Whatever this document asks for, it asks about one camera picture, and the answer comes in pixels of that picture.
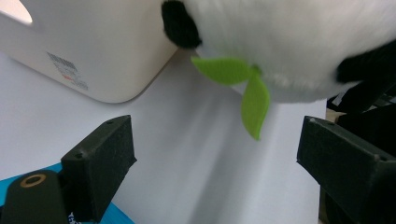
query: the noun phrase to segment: white container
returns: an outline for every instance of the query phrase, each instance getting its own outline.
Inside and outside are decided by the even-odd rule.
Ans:
[[[32,22],[0,11],[0,50],[102,102],[134,98],[176,51],[163,34],[162,0],[21,2]]]

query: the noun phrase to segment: blue surface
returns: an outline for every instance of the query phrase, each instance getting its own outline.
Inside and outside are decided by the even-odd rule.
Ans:
[[[57,163],[55,165],[46,167],[43,170],[60,172],[62,170],[62,165],[60,163]],[[0,206],[3,205],[6,201],[8,186],[18,177],[20,177],[20,175],[0,181]],[[134,223],[114,203],[111,203],[108,206],[100,224],[134,224]]]

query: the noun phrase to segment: panda ear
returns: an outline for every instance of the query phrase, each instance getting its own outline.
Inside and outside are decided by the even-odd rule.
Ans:
[[[343,60],[337,67],[337,81],[393,80],[396,78],[396,40]]]
[[[163,26],[168,38],[183,49],[195,49],[201,43],[194,20],[184,4],[176,0],[163,2]]]

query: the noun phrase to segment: panda plush toy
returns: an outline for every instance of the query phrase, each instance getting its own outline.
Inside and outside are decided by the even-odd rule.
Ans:
[[[395,79],[396,0],[168,0],[162,11],[168,38],[206,60],[194,63],[201,72],[256,71],[265,90],[251,94],[268,95],[257,103],[313,102]],[[265,116],[256,110],[246,117]]]

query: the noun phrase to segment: green leaf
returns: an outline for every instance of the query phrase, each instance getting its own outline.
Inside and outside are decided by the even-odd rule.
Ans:
[[[260,140],[262,124],[270,104],[270,94],[258,74],[248,81],[241,104],[242,121],[250,135]]]
[[[257,73],[254,67],[235,58],[201,59],[192,57],[191,61],[201,73],[223,85],[238,84]]]

